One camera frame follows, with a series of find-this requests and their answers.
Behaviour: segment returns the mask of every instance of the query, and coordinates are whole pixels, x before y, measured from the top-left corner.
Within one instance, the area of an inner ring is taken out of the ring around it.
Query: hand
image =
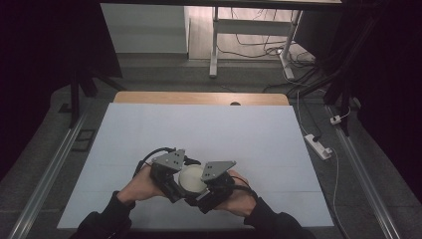
[[[148,164],[144,165],[130,183],[117,194],[118,200],[125,205],[129,205],[134,201],[142,201],[154,196],[164,196],[164,193],[155,186],[149,177],[150,171],[151,166]]]
[[[235,176],[233,179],[237,185],[248,186],[245,184],[245,182],[249,184],[248,180],[242,177],[237,171],[229,170],[228,172],[231,176]],[[256,205],[257,202],[249,192],[243,190],[234,190],[233,194],[226,201],[218,205],[215,209],[226,210],[237,216],[248,217],[251,215],[251,212],[254,210]]]

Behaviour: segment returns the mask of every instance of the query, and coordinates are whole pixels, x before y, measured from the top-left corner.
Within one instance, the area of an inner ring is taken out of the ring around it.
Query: white wall
[[[187,53],[183,6],[102,4],[117,53]]]

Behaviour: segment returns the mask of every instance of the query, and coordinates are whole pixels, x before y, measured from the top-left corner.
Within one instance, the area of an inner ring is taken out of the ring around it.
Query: table leg
[[[217,78],[217,36],[218,36],[218,7],[213,8],[213,36],[210,61],[210,78]]]
[[[292,22],[292,27],[288,35],[288,39],[286,40],[285,48],[279,55],[280,60],[282,61],[283,70],[285,71],[287,80],[293,80],[295,78],[295,76],[293,75],[292,69],[289,65],[288,53],[289,53],[289,48],[292,45],[293,37],[295,36],[296,28],[298,27],[298,22],[299,22],[299,18],[301,17],[301,14],[302,14],[302,11],[298,11],[298,13],[295,15]]]

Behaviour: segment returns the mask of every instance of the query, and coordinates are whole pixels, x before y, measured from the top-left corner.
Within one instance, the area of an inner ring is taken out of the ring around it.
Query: white power strip
[[[326,160],[331,157],[331,148],[325,148],[322,146],[322,144],[320,144],[319,141],[314,141],[314,136],[312,134],[306,135],[305,139],[307,140],[307,143],[314,149],[320,159]]]

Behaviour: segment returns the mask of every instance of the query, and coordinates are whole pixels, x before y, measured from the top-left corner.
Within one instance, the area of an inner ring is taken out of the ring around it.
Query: sleeve
[[[71,239],[123,238],[130,229],[129,213],[135,203],[126,206],[117,199],[117,194],[118,191],[112,194],[108,206],[102,213],[90,213]]]
[[[275,213],[261,197],[251,215],[245,218],[244,224],[255,227],[265,238],[316,238],[313,233],[304,229],[293,216],[284,212]]]

